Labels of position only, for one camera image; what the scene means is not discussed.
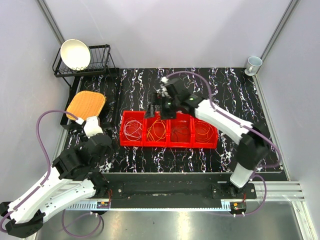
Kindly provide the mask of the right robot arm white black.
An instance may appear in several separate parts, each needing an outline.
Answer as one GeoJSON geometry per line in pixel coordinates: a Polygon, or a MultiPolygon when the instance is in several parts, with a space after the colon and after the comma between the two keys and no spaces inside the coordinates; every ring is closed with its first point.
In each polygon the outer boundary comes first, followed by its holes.
{"type": "Polygon", "coordinates": [[[159,106],[163,120],[175,119],[180,111],[214,126],[237,144],[236,167],[229,179],[227,192],[235,199],[243,195],[256,167],[269,153],[271,144],[263,135],[266,127],[242,120],[197,93],[153,93],[144,115],[146,119],[155,116],[156,106],[159,106]]]}

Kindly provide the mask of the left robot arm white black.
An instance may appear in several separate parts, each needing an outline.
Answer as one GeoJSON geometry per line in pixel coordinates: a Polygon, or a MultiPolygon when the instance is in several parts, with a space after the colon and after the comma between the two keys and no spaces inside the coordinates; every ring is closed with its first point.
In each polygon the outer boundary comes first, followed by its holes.
{"type": "Polygon", "coordinates": [[[107,195],[109,184],[98,166],[111,146],[111,138],[99,133],[63,150],[26,193],[15,201],[0,204],[1,232],[27,238],[51,217],[78,201],[107,195]]]}

